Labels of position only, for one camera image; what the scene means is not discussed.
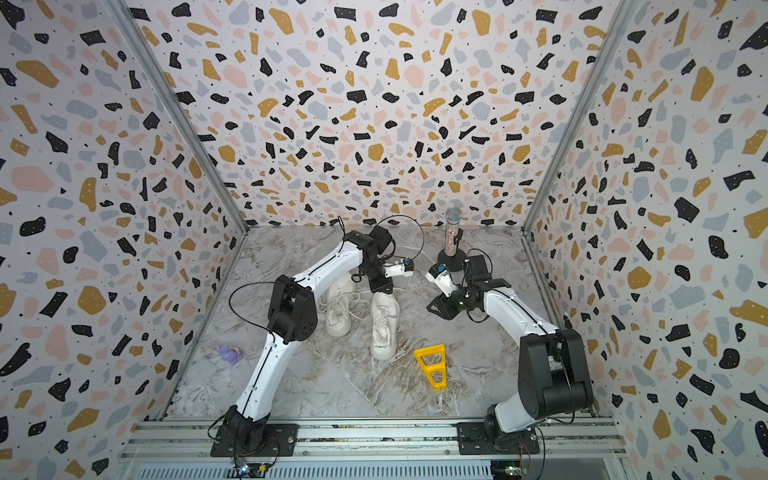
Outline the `white knit sneaker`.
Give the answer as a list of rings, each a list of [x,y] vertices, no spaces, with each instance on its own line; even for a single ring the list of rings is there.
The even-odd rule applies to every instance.
[[[345,272],[327,290],[320,311],[324,314],[326,332],[333,337],[342,337],[351,329],[353,317],[350,305],[360,299],[356,283],[350,272]]]
[[[377,292],[370,303],[372,324],[371,354],[380,361],[391,359],[397,351],[400,305],[394,295]]]

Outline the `sneaker white shoelace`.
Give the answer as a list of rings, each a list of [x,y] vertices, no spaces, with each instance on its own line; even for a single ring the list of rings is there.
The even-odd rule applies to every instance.
[[[317,310],[324,316],[333,316],[334,318],[346,318],[362,320],[363,316],[357,315],[353,307],[359,302],[368,291],[363,292],[334,292],[326,300],[321,300]]]
[[[387,238],[384,238],[384,239],[374,238],[373,235],[370,234],[368,236],[368,241],[361,247],[362,261],[361,261],[361,264],[358,267],[357,274],[360,277],[363,277],[367,281],[367,283],[368,283],[367,278],[362,274],[362,262],[364,260],[379,259],[379,260],[381,260],[384,263],[384,265],[393,264],[393,263],[390,263],[390,262],[388,262],[387,260],[384,259],[384,251],[386,250],[386,248],[390,244],[394,244],[394,241],[393,240],[388,240]],[[401,290],[406,291],[408,289],[407,285],[410,283],[410,281],[406,282],[407,285],[405,287],[398,287],[398,286],[395,285],[395,278],[391,278],[393,280],[393,284],[394,284],[394,290],[393,290],[393,293],[391,295],[394,295],[395,298],[398,301],[398,298],[397,298],[396,294],[399,293]],[[368,283],[368,290],[370,292],[370,298],[369,298],[369,303],[368,303],[368,314],[369,314],[369,317],[370,317],[370,320],[371,320],[371,343],[372,343],[372,324],[373,324],[373,320],[372,320],[371,314],[370,314],[370,303],[371,303],[371,300],[372,300],[372,297],[373,297],[374,293],[372,293],[370,291],[369,283]]]

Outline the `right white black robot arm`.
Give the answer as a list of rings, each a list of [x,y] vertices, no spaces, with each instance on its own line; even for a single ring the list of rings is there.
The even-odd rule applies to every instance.
[[[592,406],[594,394],[581,335],[561,329],[536,314],[511,287],[492,276],[482,255],[463,263],[463,279],[453,282],[443,264],[426,278],[441,293],[427,310],[444,320],[474,310],[495,320],[518,346],[517,392],[489,408],[484,424],[496,440],[530,430],[559,414],[575,414]]]

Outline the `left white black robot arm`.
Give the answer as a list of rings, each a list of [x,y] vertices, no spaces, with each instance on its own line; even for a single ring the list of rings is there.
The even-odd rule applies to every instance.
[[[368,280],[373,293],[391,294],[395,277],[413,274],[410,258],[387,262],[384,253],[393,244],[391,234],[382,226],[373,227],[367,234],[352,230],[314,265],[272,282],[263,352],[245,390],[220,421],[217,446],[247,453],[262,445],[279,383],[295,350],[315,332],[317,300],[334,283],[354,271]]]

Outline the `sprinkle tube on black base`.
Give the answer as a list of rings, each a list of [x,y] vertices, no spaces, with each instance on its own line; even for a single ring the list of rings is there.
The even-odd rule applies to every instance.
[[[462,211],[459,207],[451,207],[445,213],[444,245],[438,253],[438,262],[444,264],[451,272],[462,270],[466,253],[459,244],[463,237],[461,228]]]

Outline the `yellow plastic triangular stand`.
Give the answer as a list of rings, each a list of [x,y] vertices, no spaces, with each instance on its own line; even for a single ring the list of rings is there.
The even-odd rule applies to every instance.
[[[416,349],[413,352],[422,373],[434,391],[447,388],[447,356],[446,346],[437,344]]]

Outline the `purple toy figure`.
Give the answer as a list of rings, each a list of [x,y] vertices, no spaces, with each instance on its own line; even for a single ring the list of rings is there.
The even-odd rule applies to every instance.
[[[221,344],[215,346],[215,351],[223,361],[231,366],[237,365],[243,359],[243,353],[237,347]]]

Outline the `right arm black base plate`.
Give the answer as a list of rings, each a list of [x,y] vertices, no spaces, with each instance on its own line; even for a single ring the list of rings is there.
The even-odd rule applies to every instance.
[[[538,436],[532,430],[504,433],[484,422],[455,425],[461,455],[539,454]]]

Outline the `front aluminium rail frame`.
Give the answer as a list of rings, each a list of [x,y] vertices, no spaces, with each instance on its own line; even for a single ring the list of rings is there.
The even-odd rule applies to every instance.
[[[209,420],[142,422],[119,479],[632,479],[607,418],[545,423],[508,451],[475,418],[278,419],[250,457],[215,457]]]

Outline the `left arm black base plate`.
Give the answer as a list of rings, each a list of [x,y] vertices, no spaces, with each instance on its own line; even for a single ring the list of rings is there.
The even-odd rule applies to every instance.
[[[298,438],[299,425],[267,423],[264,425],[220,426],[210,450],[214,458],[290,457]]]

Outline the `left aluminium corner post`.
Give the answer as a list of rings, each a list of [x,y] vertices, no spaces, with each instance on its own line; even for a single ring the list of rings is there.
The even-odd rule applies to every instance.
[[[195,159],[198,161],[212,189],[222,202],[223,209],[230,221],[241,233],[247,233],[248,226],[246,222],[241,217],[231,194],[225,187],[216,166],[211,161],[208,151],[205,149],[187,115],[181,108],[181,104],[179,103],[173,88],[167,82],[157,59],[144,39],[141,30],[134,22],[134,18],[128,5],[125,1],[113,0],[105,0],[103,4],[109,12],[117,29],[130,46],[134,56],[144,70],[148,81],[155,89],[158,99],[167,110],[174,125],[177,127],[182,139],[191,148]]]

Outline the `aluminium corner post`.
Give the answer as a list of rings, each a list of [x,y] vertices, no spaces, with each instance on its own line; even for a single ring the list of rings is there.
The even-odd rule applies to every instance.
[[[534,230],[537,217],[544,210],[545,204],[547,203],[548,192],[555,183],[557,173],[565,164],[568,152],[571,149],[571,144],[575,141],[576,135],[583,119],[587,115],[590,105],[597,97],[597,92],[601,85],[603,75],[621,42],[621,37],[626,31],[638,4],[639,1],[636,0],[622,0],[618,4],[616,14],[609,24],[609,29],[606,33],[606,38],[601,50],[598,52],[594,66],[587,77],[584,88],[575,104],[571,117],[566,124],[560,142],[557,145],[553,160],[543,177],[529,214],[521,228],[521,232],[524,236],[528,236]]]
[[[225,187],[216,166],[211,161],[208,151],[205,149],[187,115],[181,108],[181,104],[179,103],[173,88],[167,82],[157,59],[144,39],[141,30],[134,22],[134,18],[128,5],[125,1],[113,0],[105,0],[103,4],[109,12],[117,29],[130,46],[134,56],[144,70],[148,81],[155,89],[158,99],[167,110],[174,125],[177,127],[182,139],[191,148],[195,159],[198,161],[212,189],[222,202],[223,209],[230,221],[241,233],[247,233],[248,226],[246,222],[241,217],[231,194]]]

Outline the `right aluminium corner post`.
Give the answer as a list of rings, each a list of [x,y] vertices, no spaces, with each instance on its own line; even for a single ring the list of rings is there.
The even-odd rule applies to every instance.
[[[575,141],[576,135],[583,119],[587,115],[590,105],[597,97],[597,92],[601,85],[603,75],[621,42],[621,37],[626,31],[638,4],[639,1],[636,0],[622,0],[618,4],[616,14],[609,24],[609,29],[606,33],[606,38],[601,50],[598,52],[594,66],[587,77],[584,88],[575,104],[571,117],[566,124],[560,142],[557,145],[553,160],[543,177],[529,214],[521,228],[521,232],[524,236],[528,236],[534,230],[537,217],[544,210],[545,204],[547,203],[548,192],[555,183],[557,173],[565,164],[568,152],[571,149],[571,144]]]

